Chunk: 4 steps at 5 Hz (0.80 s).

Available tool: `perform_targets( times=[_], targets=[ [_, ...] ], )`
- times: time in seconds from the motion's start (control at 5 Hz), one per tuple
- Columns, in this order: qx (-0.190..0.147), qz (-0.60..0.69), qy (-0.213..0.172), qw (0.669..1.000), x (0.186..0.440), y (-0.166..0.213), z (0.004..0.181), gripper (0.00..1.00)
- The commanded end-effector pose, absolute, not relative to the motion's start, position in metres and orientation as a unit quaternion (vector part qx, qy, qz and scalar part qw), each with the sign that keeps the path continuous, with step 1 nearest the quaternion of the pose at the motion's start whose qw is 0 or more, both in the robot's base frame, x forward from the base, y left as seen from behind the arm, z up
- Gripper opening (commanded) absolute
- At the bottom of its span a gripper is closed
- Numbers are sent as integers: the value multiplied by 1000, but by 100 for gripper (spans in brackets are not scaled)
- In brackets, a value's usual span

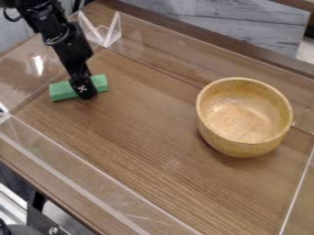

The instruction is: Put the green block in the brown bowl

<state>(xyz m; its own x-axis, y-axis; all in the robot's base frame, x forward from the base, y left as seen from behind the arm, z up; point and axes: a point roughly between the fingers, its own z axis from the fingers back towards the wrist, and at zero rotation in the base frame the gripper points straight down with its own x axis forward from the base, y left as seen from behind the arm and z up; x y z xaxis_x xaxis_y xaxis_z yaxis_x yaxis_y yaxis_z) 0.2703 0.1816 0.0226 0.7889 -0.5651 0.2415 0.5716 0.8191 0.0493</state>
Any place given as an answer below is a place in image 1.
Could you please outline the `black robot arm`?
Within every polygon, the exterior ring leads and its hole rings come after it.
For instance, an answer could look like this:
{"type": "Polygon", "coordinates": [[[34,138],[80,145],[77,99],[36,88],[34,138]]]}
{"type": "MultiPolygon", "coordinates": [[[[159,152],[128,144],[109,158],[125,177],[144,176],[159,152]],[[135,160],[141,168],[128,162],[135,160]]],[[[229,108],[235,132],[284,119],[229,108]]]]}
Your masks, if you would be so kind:
{"type": "Polygon", "coordinates": [[[69,87],[80,99],[97,95],[86,61],[93,55],[80,24],[68,21],[57,0],[0,0],[0,8],[16,9],[20,16],[4,17],[10,22],[25,21],[42,43],[50,46],[69,75],[69,87]]]}

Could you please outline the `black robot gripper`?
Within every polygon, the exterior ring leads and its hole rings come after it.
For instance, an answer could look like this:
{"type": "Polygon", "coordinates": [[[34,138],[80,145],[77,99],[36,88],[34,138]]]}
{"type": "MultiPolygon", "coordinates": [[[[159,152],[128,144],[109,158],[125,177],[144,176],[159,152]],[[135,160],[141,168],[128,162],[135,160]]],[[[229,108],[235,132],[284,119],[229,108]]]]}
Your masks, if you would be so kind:
{"type": "Polygon", "coordinates": [[[97,95],[97,89],[90,79],[86,60],[93,52],[77,22],[68,25],[66,37],[52,45],[58,59],[70,76],[69,86],[81,100],[88,100],[97,95]]]}

